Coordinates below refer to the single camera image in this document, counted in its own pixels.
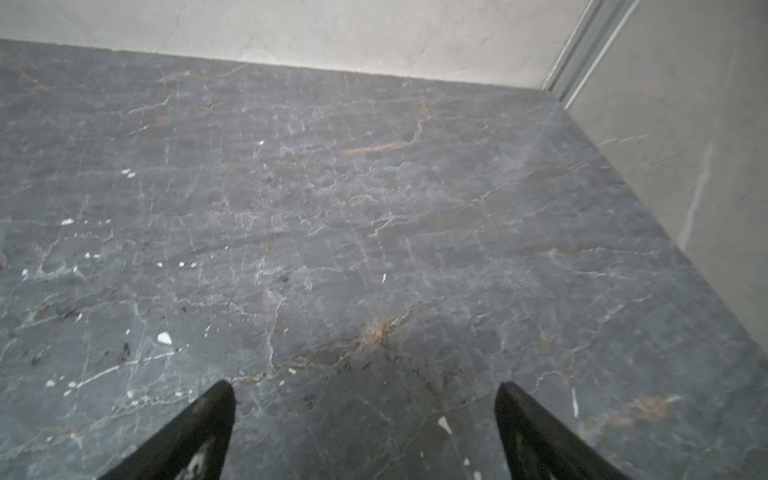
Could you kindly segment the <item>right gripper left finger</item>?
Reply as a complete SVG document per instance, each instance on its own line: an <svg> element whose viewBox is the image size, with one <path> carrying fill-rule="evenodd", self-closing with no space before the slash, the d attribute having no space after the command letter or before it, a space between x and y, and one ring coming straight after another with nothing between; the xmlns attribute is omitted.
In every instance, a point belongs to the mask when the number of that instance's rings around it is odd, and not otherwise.
<svg viewBox="0 0 768 480"><path fill-rule="evenodd" d="M220 380L103 479L218 479L236 412L234 389Z"/></svg>

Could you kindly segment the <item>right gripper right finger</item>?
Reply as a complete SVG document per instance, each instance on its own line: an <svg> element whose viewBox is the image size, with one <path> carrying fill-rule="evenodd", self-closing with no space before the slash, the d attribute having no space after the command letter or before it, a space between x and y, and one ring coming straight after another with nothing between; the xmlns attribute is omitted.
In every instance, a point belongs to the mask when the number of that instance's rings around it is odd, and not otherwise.
<svg viewBox="0 0 768 480"><path fill-rule="evenodd" d="M499 386L494 414L514 479L627 477L514 382Z"/></svg>

